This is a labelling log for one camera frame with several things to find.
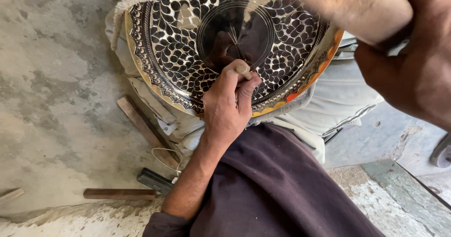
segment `hairy arm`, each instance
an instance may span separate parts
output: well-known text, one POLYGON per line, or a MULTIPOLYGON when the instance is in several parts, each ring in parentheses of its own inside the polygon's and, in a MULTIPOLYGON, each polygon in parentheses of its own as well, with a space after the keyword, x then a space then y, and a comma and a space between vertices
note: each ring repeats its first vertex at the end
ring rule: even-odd
POLYGON ((205 131, 187 167, 166 197, 162 212, 185 219, 197 214, 216 165, 251 118, 252 92, 262 80, 251 73, 253 78, 237 89, 243 79, 234 71, 239 63, 247 65, 242 60, 230 63, 204 94, 205 131))
POLYGON ((371 45, 387 41, 413 17, 408 0, 302 0, 309 7, 371 45))

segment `hand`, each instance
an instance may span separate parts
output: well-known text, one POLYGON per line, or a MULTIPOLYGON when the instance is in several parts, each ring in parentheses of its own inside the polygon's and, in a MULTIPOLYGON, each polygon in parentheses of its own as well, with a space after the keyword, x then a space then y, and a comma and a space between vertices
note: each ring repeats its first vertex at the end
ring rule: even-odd
POLYGON ((251 72, 252 79, 244 81, 237 88, 238 82, 244 80, 243 76, 235 71, 239 63, 247 66, 243 60, 231 62, 202 98, 205 131, 200 144, 215 146, 218 151, 225 152, 245 129, 252 117, 252 93, 262 82, 257 73, 251 72))
POLYGON ((451 131, 451 2, 409 2, 415 19, 402 54, 360 44, 355 59, 365 82, 393 107, 451 131))

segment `engraved brass tray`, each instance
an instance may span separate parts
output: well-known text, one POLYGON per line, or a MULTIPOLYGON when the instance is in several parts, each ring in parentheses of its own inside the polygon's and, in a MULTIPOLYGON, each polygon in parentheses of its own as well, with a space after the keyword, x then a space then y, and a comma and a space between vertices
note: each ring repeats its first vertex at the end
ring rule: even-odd
POLYGON ((253 117, 286 104, 324 71, 344 32, 300 0, 154 0, 134 5, 125 25, 146 83, 197 116, 203 94, 234 59, 262 78, 253 117))

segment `forearm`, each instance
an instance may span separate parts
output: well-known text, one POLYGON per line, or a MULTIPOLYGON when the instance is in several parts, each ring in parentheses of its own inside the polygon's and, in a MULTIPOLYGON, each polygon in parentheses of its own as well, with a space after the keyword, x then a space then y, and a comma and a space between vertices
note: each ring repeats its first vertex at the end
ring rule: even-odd
POLYGON ((406 27, 413 17, 408 0, 302 0, 327 20, 377 46, 406 27))
POLYGON ((161 211, 192 219, 199 211, 208 182, 226 149, 209 143, 202 136, 191 160, 166 197, 161 211))

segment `wooden tool handle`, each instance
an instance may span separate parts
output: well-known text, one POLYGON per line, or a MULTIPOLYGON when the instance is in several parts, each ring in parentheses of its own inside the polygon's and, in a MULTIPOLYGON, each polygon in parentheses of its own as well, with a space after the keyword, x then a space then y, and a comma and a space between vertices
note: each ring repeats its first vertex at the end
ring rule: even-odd
POLYGON ((252 75, 251 75, 251 73, 249 72, 249 70, 250 70, 250 67, 249 67, 249 66, 244 65, 244 64, 241 64, 241 63, 238 64, 238 65, 236 66, 236 68, 235 68, 235 71, 238 72, 238 73, 240 73, 241 75, 243 75, 245 79, 251 80, 251 79, 252 79, 252 75))

